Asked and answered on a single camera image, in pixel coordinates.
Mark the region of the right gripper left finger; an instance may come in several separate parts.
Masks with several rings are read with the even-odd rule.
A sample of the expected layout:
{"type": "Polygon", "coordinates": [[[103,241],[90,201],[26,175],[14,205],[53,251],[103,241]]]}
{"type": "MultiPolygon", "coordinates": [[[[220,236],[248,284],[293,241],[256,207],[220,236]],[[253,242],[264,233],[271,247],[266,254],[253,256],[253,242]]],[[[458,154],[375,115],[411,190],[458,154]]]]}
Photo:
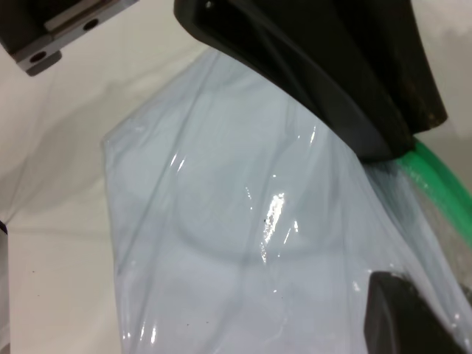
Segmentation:
{"type": "Polygon", "coordinates": [[[333,1],[176,1],[192,37],[301,103],[365,162],[396,159],[413,138],[333,1]]]}

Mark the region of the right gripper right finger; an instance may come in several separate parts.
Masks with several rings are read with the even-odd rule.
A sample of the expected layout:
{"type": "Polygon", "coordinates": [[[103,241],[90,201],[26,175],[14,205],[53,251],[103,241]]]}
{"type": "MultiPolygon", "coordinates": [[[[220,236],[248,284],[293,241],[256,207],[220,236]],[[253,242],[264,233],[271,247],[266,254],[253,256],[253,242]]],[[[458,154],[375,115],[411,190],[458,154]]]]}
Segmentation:
{"type": "Polygon", "coordinates": [[[413,133],[443,124],[448,114],[434,80],[411,1],[397,1],[395,24],[401,66],[400,93],[406,104],[406,121],[413,133]]]}

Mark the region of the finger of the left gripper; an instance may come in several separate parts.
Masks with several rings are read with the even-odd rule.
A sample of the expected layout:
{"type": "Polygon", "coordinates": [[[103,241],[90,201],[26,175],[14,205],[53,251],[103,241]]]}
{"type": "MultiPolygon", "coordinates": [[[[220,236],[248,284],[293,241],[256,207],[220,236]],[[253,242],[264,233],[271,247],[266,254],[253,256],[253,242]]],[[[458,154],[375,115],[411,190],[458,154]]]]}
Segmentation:
{"type": "Polygon", "coordinates": [[[470,353],[471,304],[453,277],[421,283],[375,271],[364,340],[368,353],[470,353]]]}

